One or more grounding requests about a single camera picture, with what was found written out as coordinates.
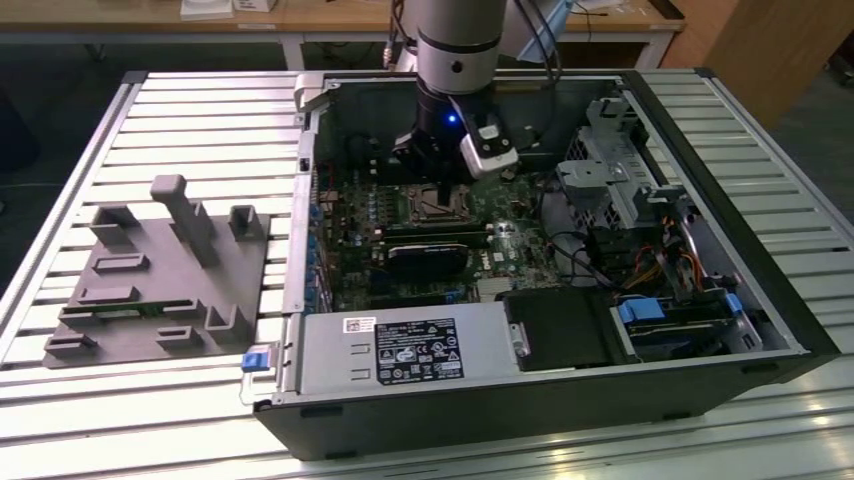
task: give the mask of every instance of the slotted metal table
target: slotted metal table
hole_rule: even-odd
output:
[[[832,478],[854,475],[852,226],[714,78],[644,72],[844,356],[704,417],[303,463],[242,401],[241,356],[49,370],[58,325],[95,236],[98,205],[189,179],[213,215],[253,203],[274,216],[258,342],[282,332],[301,129],[294,72],[130,75],[0,301],[0,477]],[[652,144],[669,180],[680,179]],[[273,391],[273,375],[253,393]]]

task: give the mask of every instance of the blue latch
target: blue latch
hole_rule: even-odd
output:
[[[745,311],[743,301],[739,299],[739,296],[734,293],[726,294],[726,305],[730,307],[730,312],[733,312],[733,315],[741,315],[741,313]]]
[[[656,298],[629,299],[622,303],[617,311],[624,323],[665,318],[665,311]]]
[[[243,373],[265,372],[270,370],[270,353],[269,352],[247,352],[243,354],[243,364],[241,365]]]

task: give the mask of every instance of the warning label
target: warning label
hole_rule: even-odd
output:
[[[378,323],[377,372],[384,385],[464,378],[464,359],[453,318]]]
[[[345,318],[345,333],[366,333],[374,331],[377,317]]]

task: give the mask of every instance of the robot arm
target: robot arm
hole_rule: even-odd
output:
[[[518,161],[493,102],[506,0],[410,0],[418,21],[418,107],[394,154],[440,185],[472,183]]]

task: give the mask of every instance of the table leg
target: table leg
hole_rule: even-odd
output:
[[[636,68],[638,70],[650,70],[658,68],[668,53],[670,47],[670,41],[673,40],[674,32],[658,32],[653,34],[650,42],[644,46],[641,56],[638,57],[638,63]]]
[[[303,35],[299,33],[286,33],[282,35],[282,50],[285,51],[285,61],[289,70],[306,70],[306,59],[303,58]]]

